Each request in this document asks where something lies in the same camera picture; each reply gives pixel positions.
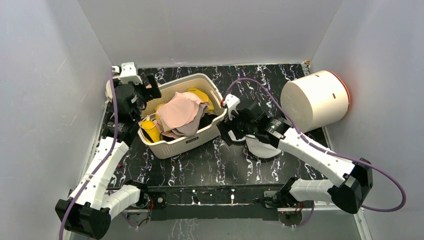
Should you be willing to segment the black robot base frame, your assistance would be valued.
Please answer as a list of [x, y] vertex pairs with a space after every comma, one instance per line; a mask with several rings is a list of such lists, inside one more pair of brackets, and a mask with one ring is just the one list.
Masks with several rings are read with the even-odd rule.
[[143, 208], [125, 210], [132, 217], [148, 213], [152, 221], [177, 219], [261, 219], [297, 225], [305, 205], [288, 205], [278, 194], [281, 184], [236, 184], [203, 186], [148, 186], [142, 196], [150, 202]]

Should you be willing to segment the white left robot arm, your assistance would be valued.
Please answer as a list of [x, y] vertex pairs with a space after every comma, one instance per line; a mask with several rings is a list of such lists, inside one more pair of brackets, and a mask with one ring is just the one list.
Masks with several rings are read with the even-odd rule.
[[138, 137], [141, 113], [148, 101], [162, 95], [155, 76], [148, 74], [150, 86], [140, 80], [124, 81], [124, 77], [110, 79], [113, 121], [109, 121], [100, 135], [99, 149], [80, 183], [67, 199], [59, 199], [55, 206], [61, 226], [59, 239], [65, 231], [100, 240], [107, 233], [112, 219], [130, 206], [151, 211], [154, 199], [146, 184], [129, 180], [117, 191], [106, 195], [112, 175], [120, 160]]

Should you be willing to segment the white mesh bag blue zipper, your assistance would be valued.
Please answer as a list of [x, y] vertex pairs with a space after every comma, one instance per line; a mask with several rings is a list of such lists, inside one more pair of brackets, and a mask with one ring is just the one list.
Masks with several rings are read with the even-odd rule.
[[277, 149], [270, 144], [260, 142], [253, 135], [245, 135], [244, 137], [237, 139], [231, 130], [228, 132], [228, 135], [234, 142], [234, 145], [245, 146], [247, 151], [257, 158], [271, 159], [283, 153], [282, 150]]

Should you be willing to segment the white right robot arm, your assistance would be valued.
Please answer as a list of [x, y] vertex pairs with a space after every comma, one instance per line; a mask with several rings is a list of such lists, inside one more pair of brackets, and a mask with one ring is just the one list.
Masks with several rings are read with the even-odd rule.
[[262, 201], [267, 208], [295, 207], [304, 201], [321, 201], [333, 203], [349, 214], [359, 211], [373, 186], [373, 174], [367, 160], [354, 163], [342, 159], [330, 149], [297, 133], [285, 118], [268, 116], [256, 102], [245, 108], [239, 108], [239, 103], [238, 98], [221, 102], [227, 115], [217, 127], [227, 145], [235, 144], [229, 133], [237, 140], [253, 136], [261, 143], [299, 158], [326, 177], [322, 180], [290, 178], [274, 194], [264, 194]]

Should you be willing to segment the brown bra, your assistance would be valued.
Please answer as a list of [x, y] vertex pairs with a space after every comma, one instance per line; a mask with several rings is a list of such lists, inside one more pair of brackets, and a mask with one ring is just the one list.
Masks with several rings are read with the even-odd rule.
[[198, 132], [201, 118], [206, 114], [207, 106], [201, 103], [197, 110], [165, 110], [155, 112], [155, 119], [163, 130], [172, 131], [182, 137], [193, 137]]

